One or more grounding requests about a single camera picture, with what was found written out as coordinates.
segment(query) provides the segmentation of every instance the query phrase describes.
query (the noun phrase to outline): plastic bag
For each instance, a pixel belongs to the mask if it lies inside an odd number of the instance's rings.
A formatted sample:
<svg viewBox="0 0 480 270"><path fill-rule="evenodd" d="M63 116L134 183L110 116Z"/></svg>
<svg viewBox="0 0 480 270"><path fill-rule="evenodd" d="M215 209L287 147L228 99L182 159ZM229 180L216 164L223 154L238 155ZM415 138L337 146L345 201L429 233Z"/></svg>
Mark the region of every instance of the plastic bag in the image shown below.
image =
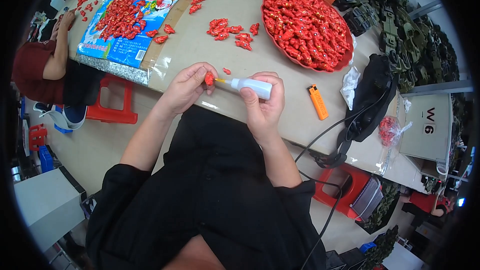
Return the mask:
<svg viewBox="0 0 480 270"><path fill-rule="evenodd" d="M378 126L381 143L385 147L393 147L400 141L400 135L412 126L412 122L408 123L404 128L400 127L397 117L384 117Z"/></svg>

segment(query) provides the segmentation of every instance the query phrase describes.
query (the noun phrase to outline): human hand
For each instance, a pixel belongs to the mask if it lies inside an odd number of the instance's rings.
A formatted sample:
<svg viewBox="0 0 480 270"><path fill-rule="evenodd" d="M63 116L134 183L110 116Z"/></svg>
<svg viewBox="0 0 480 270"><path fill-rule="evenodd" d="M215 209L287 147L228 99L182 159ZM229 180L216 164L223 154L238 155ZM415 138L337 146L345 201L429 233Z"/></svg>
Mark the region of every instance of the human hand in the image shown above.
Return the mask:
<svg viewBox="0 0 480 270"><path fill-rule="evenodd" d="M276 72L258 72L249 77L272 84L270 100L259 99L249 87L240 89L240 95L247 107L247 126L260 146L279 137L279 119L285 107L283 80Z"/></svg>
<svg viewBox="0 0 480 270"><path fill-rule="evenodd" d="M65 14L63 14L63 17L60 21L60 27L68 29L72 21L75 20L75 10L69 10Z"/></svg>
<svg viewBox="0 0 480 270"><path fill-rule="evenodd" d="M55 25L53 26L53 29L52 29L52 34L50 36L50 40L53 40L53 41L57 40L57 36L59 34L60 22L61 22L60 20L57 20L57 22L55 22Z"/></svg>
<svg viewBox="0 0 480 270"><path fill-rule="evenodd" d="M175 117L191 107L204 90L207 90L207 95L212 94L215 84L205 84L207 72L212 72L214 78L219 77L217 70L206 62L194 63L181 70L158 100L161 106L159 109L163 113L166 111L169 117Z"/></svg>

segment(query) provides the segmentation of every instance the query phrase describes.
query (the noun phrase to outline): black pants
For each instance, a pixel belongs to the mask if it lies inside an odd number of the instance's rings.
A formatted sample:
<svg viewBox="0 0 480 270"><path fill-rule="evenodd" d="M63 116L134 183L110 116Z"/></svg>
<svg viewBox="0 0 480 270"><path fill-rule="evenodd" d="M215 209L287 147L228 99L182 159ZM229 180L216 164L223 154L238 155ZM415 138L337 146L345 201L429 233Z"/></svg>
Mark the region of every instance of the black pants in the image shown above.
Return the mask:
<svg viewBox="0 0 480 270"><path fill-rule="evenodd" d="M262 150L247 124L192 105L178 123L164 164L200 152L217 156L215 164L220 167L235 165L255 175L266 175Z"/></svg>
<svg viewBox="0 0 480 270"><path fill-rule="evenodd" d="M105 72L67 60L63 104L70 106L94 105L100 91L100 81Z"/></svg>

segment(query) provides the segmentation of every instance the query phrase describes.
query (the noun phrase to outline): power cord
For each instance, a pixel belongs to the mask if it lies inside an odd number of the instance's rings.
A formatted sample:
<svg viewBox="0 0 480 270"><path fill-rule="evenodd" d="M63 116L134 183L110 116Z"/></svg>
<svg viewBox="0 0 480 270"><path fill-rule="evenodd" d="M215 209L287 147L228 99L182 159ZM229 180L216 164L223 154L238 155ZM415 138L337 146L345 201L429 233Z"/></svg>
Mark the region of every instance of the power cord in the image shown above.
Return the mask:
<svg viewBox="0 0 480 270"><path fill-rule="evenodd" d="M306 153L307 150L309 150L310 147L311 147L318 139L320 139L323 135L325 135L327 132L329 132L331 129L333 129L334 127L336 127L336 126L339 125L340 123L345 122L345 121L347 121L347 120L349 120L349 119L351 119L351 118L354 118L354 119L352 120L352 122L350 123L350 125L348 126L348 130L350 130L350 127L351 127L352 123L353 123L355 120L357 120L357 118L360 116L360 114L362 114L363 112L367 111L368 109L370 109L371 107L373 107L374 105L376 105L377 103L379 103L379 102L382 100L382 98L385 96L385 94L387 94L388 89L389 89L388 87L390 86L390 84L391 84L391 82L389 82L389 84L387 84L387 88L385 89L385 92L383 92L383 94L380 96L380 98L379 98L377 101L375 101L375 102L372 103L371 105L367 106L366 108L358 111L357 113L355 113L355 114L353 114L353 115L351 115L351 116L349 116L349 117L346 117L346 118L344 118L344 119L342 119L342 120L337 121L335 124L333 124L332 126L330 126L330 127L327 128L327 129L325 129L320 135L318 135L315 139L313 139L313 141L311 141L311 142L307 145L307 147L305 147L305 148L303 149L303 151L302 151L302 152L297 156L297 158L295 159L295 163L297 163L297 161L301 158L301 156L303 156L303 154ZM304 177L308 178L309 180L312 180L312 181L314 181L314 182L317 182L317 183L323 184L323 185L334 186L334 187L336 187L336 188L339 190L338 198L337 198L337 200L335 201L335 204L333 204L333 207L332 207L332 209L330 210L330 214L328 215L327 221L325 222L325 225L323 226L321 232L320 232L319 235L318 235L318 240L317 240L317 242L315 243L315 245L313 246L313 248L310 250L307 258L305 259L305 261L303 262L302 267L300 268L300 270L303 270L303 269L305 268L305 265L307 264L310 256L311 256L312 253L314 252L314 250L315 250L315 248L317 247L318 243L320 243L320 240L322 239L325 231L327 230L327 226L328 226L328 224L330 223L330 220L332 219L333 212L335 211L335 208L337 207L340 199L342 198L342 188L341 188L338 184L327 183L327 182L323 182L323 181L320 181L320 180L316 180L315 178L312 178L312 177L306 175L305 173L303 173L303 172L300 171L300 170L299 170L298 172L300 172L300 174L302 174Z"/></svg>

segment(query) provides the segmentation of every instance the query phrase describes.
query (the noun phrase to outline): glue bottle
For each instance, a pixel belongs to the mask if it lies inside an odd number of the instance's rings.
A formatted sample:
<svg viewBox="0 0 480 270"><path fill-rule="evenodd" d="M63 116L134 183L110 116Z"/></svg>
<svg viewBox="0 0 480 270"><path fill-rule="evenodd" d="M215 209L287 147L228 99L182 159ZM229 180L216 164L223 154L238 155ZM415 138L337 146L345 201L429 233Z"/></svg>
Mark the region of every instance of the glue bottle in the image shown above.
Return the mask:
<svg viewBox="0 0 480 270"><path fill-rule="evenodd" d="M237 91L240 91L241 88L249 87L257 94L258 98L270 100L270 93L272 92L271 83L250 78L232 78L231 80L215 78L215 81L229 84L230 87Z"/></svg>

